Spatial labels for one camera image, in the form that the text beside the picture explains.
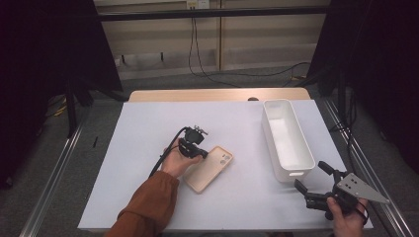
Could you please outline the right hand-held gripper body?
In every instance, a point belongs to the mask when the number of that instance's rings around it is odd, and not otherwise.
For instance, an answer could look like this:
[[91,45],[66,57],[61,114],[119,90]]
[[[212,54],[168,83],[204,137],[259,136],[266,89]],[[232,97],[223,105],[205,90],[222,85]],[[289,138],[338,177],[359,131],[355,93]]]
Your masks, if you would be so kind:
[[324,172],[333,177],[332,191],[325,194],[316,194],[311,193],[308,189],[304,189],[304,200],[307,208],[324,211],[325,218],[328,220],[333,219],[333,214],[327,204],[328,198],[336,200],[344,215],[357,212],[364,220],[368,220],[369,215],[363,214],[358,210],[361,198],[390,204],[390,200],[387,197],[373,189],[354,173],[342,172],[336,169],[324,169]]

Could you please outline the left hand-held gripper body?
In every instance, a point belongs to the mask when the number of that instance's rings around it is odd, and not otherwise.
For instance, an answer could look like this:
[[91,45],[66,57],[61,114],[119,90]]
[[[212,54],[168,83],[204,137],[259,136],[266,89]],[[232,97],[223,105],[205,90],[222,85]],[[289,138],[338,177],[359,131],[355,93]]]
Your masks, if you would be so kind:
[[205,139],[204,135],[207,133],[195,125],[194,127],[185,128],[185,136],[179,139],[179,150],[180,152],[188,157],[194,158],[199,156],[198,145]]

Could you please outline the beige phone case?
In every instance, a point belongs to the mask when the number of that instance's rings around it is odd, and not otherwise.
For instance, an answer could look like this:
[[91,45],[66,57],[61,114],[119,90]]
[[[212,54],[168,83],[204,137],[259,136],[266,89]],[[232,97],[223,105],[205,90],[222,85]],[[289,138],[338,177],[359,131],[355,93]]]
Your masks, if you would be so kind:
[[191,166],[183,175],[184,182],[197,194],[201,194],[233,160],[233,154],[216,146],[200,163]]

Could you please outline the white plastic storage box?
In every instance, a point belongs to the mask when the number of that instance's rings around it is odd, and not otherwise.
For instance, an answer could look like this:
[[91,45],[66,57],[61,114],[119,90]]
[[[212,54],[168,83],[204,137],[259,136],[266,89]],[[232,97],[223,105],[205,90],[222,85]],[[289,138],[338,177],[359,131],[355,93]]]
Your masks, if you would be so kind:
[[315,162],[289,100],[263,103],[262,126],[276,179],[303,180]]

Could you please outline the person's left hand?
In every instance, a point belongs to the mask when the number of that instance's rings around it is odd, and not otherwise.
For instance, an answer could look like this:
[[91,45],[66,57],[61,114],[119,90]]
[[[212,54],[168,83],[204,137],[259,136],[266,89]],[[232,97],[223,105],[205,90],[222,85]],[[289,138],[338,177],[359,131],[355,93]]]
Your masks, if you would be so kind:
[[203,160],[202,155],[189,158],[184,156],[178,148],[179,139],[170,147],[169,152],[162,162],[160,171],[171,175],[174,178],[181,177],[187,169]]

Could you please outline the person's right hand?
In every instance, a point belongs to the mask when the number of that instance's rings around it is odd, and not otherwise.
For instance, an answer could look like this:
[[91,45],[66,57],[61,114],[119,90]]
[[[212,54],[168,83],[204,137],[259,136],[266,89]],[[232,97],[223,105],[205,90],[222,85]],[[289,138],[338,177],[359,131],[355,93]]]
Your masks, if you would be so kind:
[[368,201],[360,198],[357,210],[344,215],[334,197],[327,199],[328,207],[333,214],[333,232],[335,237],[364,237],[364,212]]

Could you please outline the light wooden table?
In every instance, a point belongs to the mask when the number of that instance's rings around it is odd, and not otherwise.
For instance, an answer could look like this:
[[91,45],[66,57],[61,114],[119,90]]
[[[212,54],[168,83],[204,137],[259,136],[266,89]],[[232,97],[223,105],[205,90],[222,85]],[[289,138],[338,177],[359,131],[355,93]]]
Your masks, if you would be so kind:
[[137,90],[130,94],[134,102],[206,102],[206,101],[247,101],[256,97],[266,100],[309,100],[303,88],[234,88],[234,89],[179,89],[179,90]]

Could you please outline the white table cover sheet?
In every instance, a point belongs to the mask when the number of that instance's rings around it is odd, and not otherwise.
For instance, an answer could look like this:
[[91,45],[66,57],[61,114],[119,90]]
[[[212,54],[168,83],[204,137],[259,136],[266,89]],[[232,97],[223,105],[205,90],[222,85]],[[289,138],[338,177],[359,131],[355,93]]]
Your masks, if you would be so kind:
[[79,228],[110,228],[175,134],[194,125],[208,132],[203,149],[219,145],[233,160],[200,194],[180,186],[167,231],[331,228],[323,212],[306,208],[292,184],[275,178],[262,117],[260,102],[124,104]]

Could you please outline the black curtain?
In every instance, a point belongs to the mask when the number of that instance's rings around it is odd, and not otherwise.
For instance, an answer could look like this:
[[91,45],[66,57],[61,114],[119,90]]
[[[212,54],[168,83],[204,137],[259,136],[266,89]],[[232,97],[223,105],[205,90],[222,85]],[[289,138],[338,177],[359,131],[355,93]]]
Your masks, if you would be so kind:
[[0,0],[0,190],[26,158],[49,99],[119,91],[121,80],[94,0]]
[[343,80],[419,174],[419,0],[330,0],[308,76]]

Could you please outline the black stand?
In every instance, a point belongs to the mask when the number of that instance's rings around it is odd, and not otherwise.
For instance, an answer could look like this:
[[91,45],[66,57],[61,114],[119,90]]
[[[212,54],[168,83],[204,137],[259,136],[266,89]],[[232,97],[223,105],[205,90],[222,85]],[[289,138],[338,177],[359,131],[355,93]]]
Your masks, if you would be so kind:
[[68,115],[68,135],[70,138],[77,128],[77,117],[75,110],[75,101],[82,107],[91,107],[94,103],[94,99],[90,94],[90,90],[93,84],[85,79],[68,79],[65,86],[65,99],[66,99],[66,108]]

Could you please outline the black horizontal bar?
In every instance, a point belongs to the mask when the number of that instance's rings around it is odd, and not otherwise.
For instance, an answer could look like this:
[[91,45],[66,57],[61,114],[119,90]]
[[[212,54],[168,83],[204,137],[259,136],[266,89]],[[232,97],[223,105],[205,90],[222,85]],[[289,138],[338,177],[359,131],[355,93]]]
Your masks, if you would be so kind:
[[206,10],[104,13],[104,14],[98,14],[97,16],[94,17],[94,19],[100,22],[114,22],[114,21],[217,18],[217,17],[311,15],[311,14],[326,14],[327,12],[329,12],[329,8],[327,6],[302,6],[302,7],[280,7],[280,8],[239,8],[239,9],[206,9]]

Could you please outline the metal floor rail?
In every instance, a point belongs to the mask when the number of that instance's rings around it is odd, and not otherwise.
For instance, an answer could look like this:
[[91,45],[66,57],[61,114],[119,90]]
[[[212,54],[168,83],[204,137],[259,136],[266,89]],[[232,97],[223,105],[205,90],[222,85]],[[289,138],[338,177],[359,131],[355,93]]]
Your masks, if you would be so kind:
[[42,190],[42,194],[38,198],[38,201],[27,219],[19,237],[37,237],[44,217],[60,184],[60,180],[82,133],[83,126],[84,121],[81,121],[75,127],[72,134],[67,138],[63,150],[61,151],[48,181]]
[[333,120],[333,125],[330,127],[330,130],[339,134],[345,142],[345,151],[348,155],[351,170],[359,171],[369,185],[390,200],[390,204],[378,203],[378,209],[375,210],[377,218],[382,226],[385,226],[385,221],[389,223],[389,227],[384,228],[388,236],[414,237],[412,229],[406,222],[406,219],[395,203],[395,200],[391,197],[390,192],[379,178],[376,170],[369,160],[369,157],[354,136],[352,128],[344,124],[344,122],[338,117],[337,106],[330,99],[326,99],[324,101],[324,105]]

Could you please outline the white wall socket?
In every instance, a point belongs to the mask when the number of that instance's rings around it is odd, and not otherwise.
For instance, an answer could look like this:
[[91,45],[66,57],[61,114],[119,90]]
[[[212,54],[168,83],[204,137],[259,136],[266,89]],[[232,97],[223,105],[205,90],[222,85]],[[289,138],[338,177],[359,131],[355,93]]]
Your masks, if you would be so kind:
[[187,8],[194,9],[208,9],[210,7],[210,0],[187,0]]

